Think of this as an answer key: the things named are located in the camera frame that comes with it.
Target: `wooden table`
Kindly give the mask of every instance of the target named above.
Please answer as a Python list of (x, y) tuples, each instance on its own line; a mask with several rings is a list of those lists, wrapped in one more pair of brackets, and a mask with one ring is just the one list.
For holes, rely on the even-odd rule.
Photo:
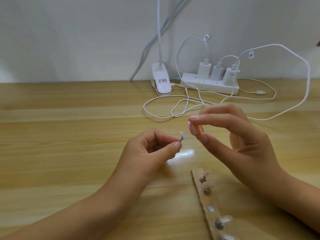
[[(267, 118), (304, 96), (305, 80), (267, 82), (278, 91), (273, 103), (232, 102), (251, 117)], [(254, 81), (241, 80), (240, 86), (273, 95)], [(319, 238), (241, 185), (190, 135), (187, 119), (198, 111), (164, 121), (146, 116), (142, 105), (156, 96), (149, 81), (1, 84), (0, 94), (0, 236), (92, 194), (112, 173), (126, 141), (156, 127), (175, 136), (186, 132), (189, 140), (183, 141), (181, 152), (161, 169), (107, 239), (209, 239), (190, 176), (193, 168), (211, 171), (220, 212), (234, 217), (227, 230), (238, 238)], [(173, 94), (184, 90), (174, 88)], [(214, 94), (202, 98), (221, 101)], [(148, 109), (166, 116), (178, 100), (161, 98)], [(320, 187), (320, 80), (312, 81), (304, 105), (255, 125), (269, 134), (283, 168)], [(230, 145), (226, 130), (204, 129)]]

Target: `power outlet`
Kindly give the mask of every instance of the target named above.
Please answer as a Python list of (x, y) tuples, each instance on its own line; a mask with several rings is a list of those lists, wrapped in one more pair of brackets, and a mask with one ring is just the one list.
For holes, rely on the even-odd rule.
[(233, 86), (226, 86), (222, 83), (222, 80), (212, 81), (209, 78), (210, 77), (208, 77), (208, 79), (200, 79), (198, 78), (197, 74), (183, 73), (182, 81), (180, 82), (180, 84), (181, 85), (189, 84), (197, 87), (199, 90), (208, 91), (208, 92), (218, 92), (223, 94), (237, 95), (239, 91), (239, 85), (237, 81), (234, 82)]

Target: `white wall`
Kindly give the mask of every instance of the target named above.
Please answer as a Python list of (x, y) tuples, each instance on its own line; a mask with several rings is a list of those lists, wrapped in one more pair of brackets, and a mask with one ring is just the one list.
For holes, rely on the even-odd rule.
[[(178, 0), (162, 0), (162, 23)], [(0, 0), (0, 82), (127, 80), (156, 34), (157, 0)], [(209, 34), (210, 59), (281, 43), (307, 58), (320, 77), (319, 0), (187, 0), (163, 35), (163, 59), (186, 37)], [(151, 78), (157, 43), (135, 80)], [(204, 47), (186, 43), (180, 68), (196, 72)], [(241, 76), (305, 77), (305, 66), (280, 48), (242, 59)]]

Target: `eraser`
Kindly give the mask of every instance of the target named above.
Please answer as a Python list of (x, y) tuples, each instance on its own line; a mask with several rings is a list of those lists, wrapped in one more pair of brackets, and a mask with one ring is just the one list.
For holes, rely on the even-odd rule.
[(189, 131), (191, 135), (197, 136), (201, 133), (204, 133), (202, 125), (194, 125), (190, 121), (188, 121)]

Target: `fingernail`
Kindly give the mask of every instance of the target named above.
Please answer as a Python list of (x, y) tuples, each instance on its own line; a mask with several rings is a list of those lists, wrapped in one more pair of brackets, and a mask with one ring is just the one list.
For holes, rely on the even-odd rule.
[(198, 141), (200, 141), (202, 144), (207, 143), (209, 141), (209, 138), (206, 134), (199, 134), (197, 135)]
[(182, 148), (182, 143), (181, 142), (176, 142), (174, 143), (174, 146), (177, 150), (180, 150)]

